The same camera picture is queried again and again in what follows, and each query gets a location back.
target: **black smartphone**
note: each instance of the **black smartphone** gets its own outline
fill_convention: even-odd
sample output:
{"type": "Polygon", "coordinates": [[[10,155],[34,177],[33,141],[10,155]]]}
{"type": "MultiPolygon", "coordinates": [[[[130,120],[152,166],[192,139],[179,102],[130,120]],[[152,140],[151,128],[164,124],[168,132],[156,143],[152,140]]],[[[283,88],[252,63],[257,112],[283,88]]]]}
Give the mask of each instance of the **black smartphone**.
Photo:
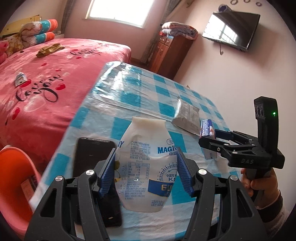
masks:
{"type": "MultiPolygon", "coordinates": [[[[73,177],[80,176],[83,172],[94,169],[99,161],[106,160],[116,145],[112,141],[81,137],[77,141],[76,153],[73,164],[73,177]]],[[[72,196],[72,207],[79,207],[78,197],[72,196]]],[[[120,227],[122,224],[120,200],[112,182],[109,192],[102,199],[97,199],[105,227],[120,227]]],[[[74,220],[80,224],[79,209],[74,212],[74,220]]]]}

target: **wooden cabinet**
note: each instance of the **wooden cabinet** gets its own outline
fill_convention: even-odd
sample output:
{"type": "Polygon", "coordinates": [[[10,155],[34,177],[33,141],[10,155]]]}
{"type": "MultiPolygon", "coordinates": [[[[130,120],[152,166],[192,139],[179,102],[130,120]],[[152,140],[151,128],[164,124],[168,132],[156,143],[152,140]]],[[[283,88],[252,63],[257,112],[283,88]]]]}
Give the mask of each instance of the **wooden cabinet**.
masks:
{"type": "Polygon", "coordinates": [[[160,36],[148,68],[169,79],[174,79],[193,41],[182,36],[173,39],[160,36]]]}

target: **checkered tablecloth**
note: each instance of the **checkered tablecloth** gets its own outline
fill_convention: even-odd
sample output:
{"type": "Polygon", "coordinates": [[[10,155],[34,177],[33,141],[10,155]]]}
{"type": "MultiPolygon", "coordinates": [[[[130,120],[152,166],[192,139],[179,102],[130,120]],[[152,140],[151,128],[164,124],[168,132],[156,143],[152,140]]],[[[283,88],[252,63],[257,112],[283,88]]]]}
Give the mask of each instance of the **checkered tablecloth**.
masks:
{"type": "MultiPolygon", "coordinates": [[[[162,118],[175,143],[187,158],[200,168],[219,177],[238,175],[227,166],[227,160],[205,160],[198,145],[199,136],[174,126],[172,120],[178,97],[200,109],[201,119],[212,119],[215,129],[226,130],[224,119],[206,97],[150,71],[121,62],[107,63],[97,82],[85,97],[60,146],[56,150],[41,182],[30,200],[36,208],[44,192],[58,175],[72,177],[75,145],[79,137],[108,139],[118,143],[133,116],[162,118]]],[[[195,198],[184,191],[177,177],[163,209],[157,213],[137,213],[121,208],[123,224],[108,229],[111,240],[177,240],[187,229],[195,198]]],[[[219,196],[215,197],[212,223],[217,222],[219,196]]]]}

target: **silver bolt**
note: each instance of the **silver bolt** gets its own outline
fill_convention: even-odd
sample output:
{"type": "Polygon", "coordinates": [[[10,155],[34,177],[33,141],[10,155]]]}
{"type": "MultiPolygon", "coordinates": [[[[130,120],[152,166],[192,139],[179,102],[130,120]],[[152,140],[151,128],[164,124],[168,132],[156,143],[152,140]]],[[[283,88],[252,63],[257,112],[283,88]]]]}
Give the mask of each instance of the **silver bolt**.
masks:
{"type": "Polygon", "coordinates": [[[87,170],[86,172],[85,172],[85,174],[86,175],[88,175],[88,176],[91,176],[91,175],[93,175],[94,174],[94,170],[87,170]]]}
{"type": "Polygon", "coordinates": [[[57,176],[57,177],[55,178],[55,180],[56,180],[57,182],[59,182],[59,181],[63,180],[63,176],[57,176]]]}
{"type": "Polygon", "coordinates": [[[235,175],[231,175],[231,176],[230,176],[230,179],[233,180],[233,181],[237,181],[237,180],[238,180],[238,177],[235,176],[235,175]]]}
{"type": "Polygon", "coordinates": [[[199,169],[198,173],[201,174],[201,175],[206,175],[207,171],[205,169],[199,169]]]}

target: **nutrition facts table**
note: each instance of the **nutrition facts table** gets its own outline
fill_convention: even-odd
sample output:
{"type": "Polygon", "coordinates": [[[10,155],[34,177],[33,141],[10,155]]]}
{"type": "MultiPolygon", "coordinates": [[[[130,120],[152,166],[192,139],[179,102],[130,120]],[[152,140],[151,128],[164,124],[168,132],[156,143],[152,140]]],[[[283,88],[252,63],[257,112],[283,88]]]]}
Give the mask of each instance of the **nutrition facts table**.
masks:
{"type": "Polygon", "coordinates": [[[128,162],[129,179],[148,179],[149,163],[128,162]]]}

